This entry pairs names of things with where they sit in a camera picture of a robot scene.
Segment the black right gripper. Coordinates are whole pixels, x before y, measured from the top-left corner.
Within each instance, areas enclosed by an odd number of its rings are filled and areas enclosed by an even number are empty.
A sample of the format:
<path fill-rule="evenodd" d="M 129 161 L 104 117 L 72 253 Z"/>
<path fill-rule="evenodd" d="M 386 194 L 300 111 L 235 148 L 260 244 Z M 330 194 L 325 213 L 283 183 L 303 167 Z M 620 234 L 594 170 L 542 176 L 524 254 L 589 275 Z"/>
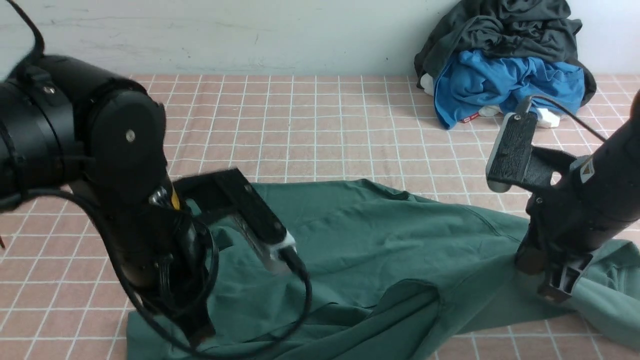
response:
<path fill-rule="evenodd" d="M 526 213 L 529 224 L 515 255 L 515 267 L 529 276 L 542 274 L 537 293 L 547 301 L 563 303 L 572 298 L 601 242 L 580 222 L 576 202 L 533 194 Z"/>

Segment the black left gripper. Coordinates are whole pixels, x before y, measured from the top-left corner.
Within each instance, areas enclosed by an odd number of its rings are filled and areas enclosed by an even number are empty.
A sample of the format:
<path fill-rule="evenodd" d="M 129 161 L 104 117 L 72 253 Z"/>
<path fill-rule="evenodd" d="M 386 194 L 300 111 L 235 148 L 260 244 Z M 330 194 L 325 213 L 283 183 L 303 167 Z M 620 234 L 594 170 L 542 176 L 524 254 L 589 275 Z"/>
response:
<path fill-rule="evenodd" d="M 144 321 L 178 348 L 215 335 L 208 296 L 218 251 L 188 205 L 137 205 L 119 213 L 119 266 L 125 291 Z"/>

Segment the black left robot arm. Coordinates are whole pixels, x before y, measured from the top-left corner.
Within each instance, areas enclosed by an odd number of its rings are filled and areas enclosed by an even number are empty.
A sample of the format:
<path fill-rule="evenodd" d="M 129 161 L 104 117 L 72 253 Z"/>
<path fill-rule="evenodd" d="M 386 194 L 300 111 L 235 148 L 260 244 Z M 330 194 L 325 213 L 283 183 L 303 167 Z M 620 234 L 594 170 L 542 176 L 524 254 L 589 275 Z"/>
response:
<path fill-rule="evenodd" d="M 122 287 L 195 348 L 215 334 L 211 237 L 169 178 L 165 132 L 165 108 L 135 80 L 39 57 L 1 84 L 1 210 L 44 196 L 81 207 Z"/>

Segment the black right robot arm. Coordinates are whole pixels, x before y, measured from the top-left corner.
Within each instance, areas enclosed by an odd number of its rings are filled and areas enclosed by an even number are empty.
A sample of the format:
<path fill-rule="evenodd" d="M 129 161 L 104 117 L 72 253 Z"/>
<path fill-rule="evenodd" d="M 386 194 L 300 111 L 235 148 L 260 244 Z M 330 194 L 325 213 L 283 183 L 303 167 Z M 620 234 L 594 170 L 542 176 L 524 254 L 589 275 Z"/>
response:
<path fill-rule="evenodd" d="M 578 158 L 560 181 L 526 205 L 528 230 L 516 253 L 519 271 L 544 273 L 538 294 L 562 303 L 598 250 L 639 219 L 639 96 L 628 120 L 592 155 Z"/>

